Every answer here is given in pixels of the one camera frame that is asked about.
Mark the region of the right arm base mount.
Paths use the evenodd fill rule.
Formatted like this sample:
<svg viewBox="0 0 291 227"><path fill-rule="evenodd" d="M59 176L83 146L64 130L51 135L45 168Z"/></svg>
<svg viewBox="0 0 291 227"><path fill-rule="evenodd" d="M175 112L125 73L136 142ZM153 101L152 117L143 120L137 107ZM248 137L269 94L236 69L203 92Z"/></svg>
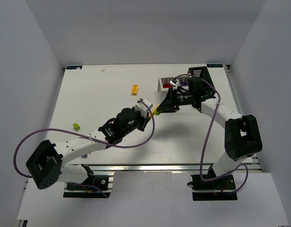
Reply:
<svg viewBox="0 0 291 227"><path fill-rule="evenodd" d="M191 175L187 183L192 188L193 201L236 201L238 199L235 181L232 175L205 182L200 175Z"/></svg>

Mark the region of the long yellow lego brick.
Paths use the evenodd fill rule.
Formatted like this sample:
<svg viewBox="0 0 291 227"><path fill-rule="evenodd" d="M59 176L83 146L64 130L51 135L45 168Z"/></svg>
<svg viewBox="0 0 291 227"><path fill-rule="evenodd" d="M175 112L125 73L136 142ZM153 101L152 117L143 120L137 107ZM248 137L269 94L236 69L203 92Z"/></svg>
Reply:
<svg viewBox="0 0 291 227"><path fill-rule="evenodd" d="M157 116L160 115L160 112L157 110L157 108L159 107L159 104L157 104L154 109L151 111L151 113L149 114L149 117L153 117L153 116Z"/></svg>

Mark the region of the red lego brick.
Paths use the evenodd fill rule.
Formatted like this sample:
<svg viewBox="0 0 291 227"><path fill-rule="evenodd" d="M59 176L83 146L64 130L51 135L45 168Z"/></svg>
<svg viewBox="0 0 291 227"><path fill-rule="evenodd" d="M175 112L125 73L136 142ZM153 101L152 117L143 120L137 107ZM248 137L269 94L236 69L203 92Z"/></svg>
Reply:
<svg viewBox="0 0 291 227"><path fill-rule="evenodd" d="M170 87L172 87L172 85L171 84L163 84L163 88L170 88Z"/></svg>

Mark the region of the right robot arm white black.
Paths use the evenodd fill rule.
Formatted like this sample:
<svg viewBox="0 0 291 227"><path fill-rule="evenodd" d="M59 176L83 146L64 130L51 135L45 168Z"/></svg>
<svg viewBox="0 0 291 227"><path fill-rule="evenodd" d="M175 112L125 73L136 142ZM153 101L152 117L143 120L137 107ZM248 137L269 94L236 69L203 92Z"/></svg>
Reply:
<svg viewBox="0 0 291 227"><path fill-rule="evenodd" d="M191 105L200 113L209 116L211 122L204 140L200 162L204 160L206 146L216 122L224 129L224 148L222 156L210 166L207 176L200 174L204 182L216 181L236 171L249 157L262 151L263 145L256 118L234 112L221 104L221 96L207 80L191 76L188 89L179 86L179 78L170 81L171 87L166 98L158 106L158 113L175 113L182 105Z"/></svg>

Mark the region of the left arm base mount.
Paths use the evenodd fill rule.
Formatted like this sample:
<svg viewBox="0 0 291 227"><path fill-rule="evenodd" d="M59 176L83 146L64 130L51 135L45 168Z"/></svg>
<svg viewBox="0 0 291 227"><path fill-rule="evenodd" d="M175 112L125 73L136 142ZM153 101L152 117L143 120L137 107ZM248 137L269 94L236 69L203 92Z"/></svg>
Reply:
<svg viewBox="0 0 291 227"><path fill-rule="evenodd" d="M96 175L89 166L82 164L87 178L82 183L66 183L64 198L108 199L111 192L108 175Z"/></svg>

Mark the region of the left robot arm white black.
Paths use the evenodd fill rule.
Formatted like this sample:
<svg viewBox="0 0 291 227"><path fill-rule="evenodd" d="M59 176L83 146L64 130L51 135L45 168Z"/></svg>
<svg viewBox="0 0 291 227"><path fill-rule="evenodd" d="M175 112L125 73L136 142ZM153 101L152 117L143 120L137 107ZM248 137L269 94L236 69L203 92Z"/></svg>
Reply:
<svg viewBox="0 0 291 227"><path fill-rule="evenodd" d="M40 190L56 182L91 184L91 179L95 177L91 169L86 164L72 165L70 162L83 155L116 146L133 130L143 131L149 120L148 110L125 108L85 138L78 137L59 143L42 141L26 166Z"/></svg>

